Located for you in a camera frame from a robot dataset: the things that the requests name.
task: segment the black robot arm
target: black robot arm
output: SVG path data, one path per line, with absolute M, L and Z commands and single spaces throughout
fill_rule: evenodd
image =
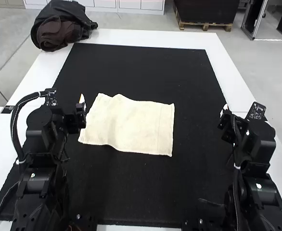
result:
M 237 231 L 281 231 L 282 198 L 267 170 L 276 148 L 275 130 L 254 102 L 245 119 L 223 110 L 218 128 L 233 145 L 234 178 L 225 195 L 222 227 Z
M 46 102 L 27 118 L 26 141 L 30 150 L 24 154 L 17 136 L 18 113 L 26 102 L 46 97 Z M 65 114 L 56 100 L 56 89 L 46 89 L 24 97 L 14 108 L 11 128 L 16 148 L 20 179 L 12 231 L 64 231 L 68 227 L 69 193 L 62 163 L 69 158 L 65 151 L 68 134 L 85 128 L 84 103 Z

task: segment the cream towel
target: cream towel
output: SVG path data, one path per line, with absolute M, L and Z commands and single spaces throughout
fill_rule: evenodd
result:
M 79 142 L 123 152 L 172 156 L 174 104 L 134 101 L 99 93 Z

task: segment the cable tie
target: cable tie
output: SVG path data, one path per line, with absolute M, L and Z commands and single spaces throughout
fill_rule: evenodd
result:
M 236 168 L 237 170 L 241 170 L 241 167 L 236 166 L 235 163 L 234 163 L 234 168 Z

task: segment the dark jacket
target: dark jacket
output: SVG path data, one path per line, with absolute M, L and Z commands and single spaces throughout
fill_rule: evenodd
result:
M 52 0 L 38 14 L 31 29 L 33 43 L 44 51 L 56 51 L 70 42 L 88 39 L 98 27 L 76 1 Z

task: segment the wooden pallet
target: wooden pallet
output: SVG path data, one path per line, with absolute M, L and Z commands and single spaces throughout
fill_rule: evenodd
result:
M 226 30 L 227 32 L 231 32 L 231 30 L 232 30 L 232 25 L 233 25 L 233 23 L 230 23 L 230 24 L 219 24 L 219 23 L 193 23 L 193 22 L 183 22 L 183 21 L 180 19 L 179 12 L 178 12 L 178 9 L 176 8 L 176 5 L 175 5 L 175 4 L 173 4 L 173 9 L 174 9 L 175 17 L 176 17 L 176 19 L 177 19 L 177 21 L 178 21 L 179 29 L 180 29 L 180 30 L 184 30 L 184 26 L 185 26 L 185 25 L 199 25 L 199 26 L 203 26 L 203 31 L 207 31 L 209 26 L 224 26 L 224 27 L 225 27 L 225 30 Z

